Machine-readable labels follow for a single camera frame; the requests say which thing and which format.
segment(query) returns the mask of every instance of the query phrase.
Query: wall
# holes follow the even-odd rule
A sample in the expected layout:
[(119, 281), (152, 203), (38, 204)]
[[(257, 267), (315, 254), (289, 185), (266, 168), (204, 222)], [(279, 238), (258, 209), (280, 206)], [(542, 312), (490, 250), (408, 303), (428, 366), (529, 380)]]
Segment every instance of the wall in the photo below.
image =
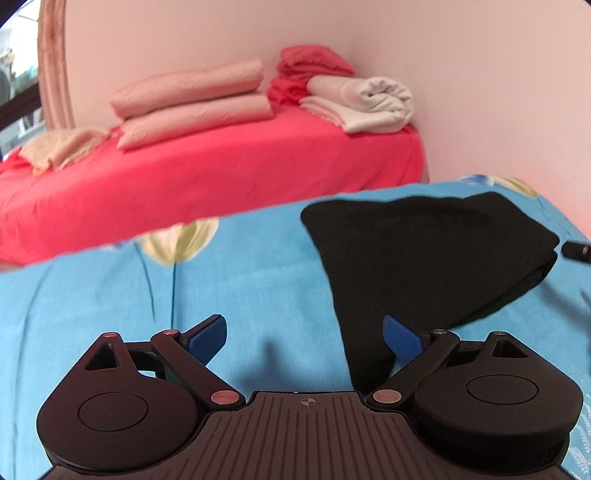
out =
[(432, 181), (516, 176), (587, 236), (591, 8), (582, 0), (70, 0), (78, 125), (112, 125), (108, 94), (163, 70), (323, 43), (415, 95)]
[(79, 125), (115, 125), (109, 94), (165, 71), (262, 59), (319, 43), (342, 51), (342, 0), (70, 0), (66, 61)]

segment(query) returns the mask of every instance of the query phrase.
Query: white folded blanket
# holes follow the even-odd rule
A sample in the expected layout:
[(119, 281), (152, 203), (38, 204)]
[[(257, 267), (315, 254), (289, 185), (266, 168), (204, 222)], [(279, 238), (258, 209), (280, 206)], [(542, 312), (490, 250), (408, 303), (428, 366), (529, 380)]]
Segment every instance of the white folded blanket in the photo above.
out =
[(413, 96), (402, 83), (387, 77), (357, 79), (330, 75), (312, 77), (306, 89), (334, 103), (361, 112), (403, 112), (413, 114)]
[(359, 112), (316, 95), (302, 98), (300, 106), (341, 127), (348, 134), (358, 132), (394, 133), (408, 123), (408, 117), (402, 110), (397, 112)]

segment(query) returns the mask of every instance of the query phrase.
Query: black garment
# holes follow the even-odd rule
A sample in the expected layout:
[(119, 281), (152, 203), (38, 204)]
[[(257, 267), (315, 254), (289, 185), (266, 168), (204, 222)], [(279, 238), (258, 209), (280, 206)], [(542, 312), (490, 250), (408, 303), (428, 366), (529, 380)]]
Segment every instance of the black garment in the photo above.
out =
[(351, 380), (363, 393), (393, 366), (382, 338), (386, 314), (418, 335), (485, 317), (544, 279), (559, 242), (497, 193), (330, 200), (306, 207), (301, 220), (329, 277)]

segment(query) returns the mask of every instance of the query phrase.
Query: black object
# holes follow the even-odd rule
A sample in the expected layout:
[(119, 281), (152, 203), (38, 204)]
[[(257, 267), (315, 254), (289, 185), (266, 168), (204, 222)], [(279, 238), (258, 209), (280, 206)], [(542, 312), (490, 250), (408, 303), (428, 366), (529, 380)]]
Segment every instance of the black object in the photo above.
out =
[(330, 281), (353, 386), (363, 393), (392, 370), (385, 315), (428, 342), (431, 330), (483, 318), (539, 284), (559, 243), (494, 192), (329, 200), (306, 207), (301, 220)]
[(43, 480), (571, 478), (559, 465), (582, 392), (507, 333), (433, 332), (367, 400), (258, 392), (248, 404), (199, 361), (225, 336), (219, 315), (145, 343), (103, 334), (41, 408)]
[(565, 242), (561, 249), (562, 255), (569, 260), (591, 263), (591, 245), (577, 242)]

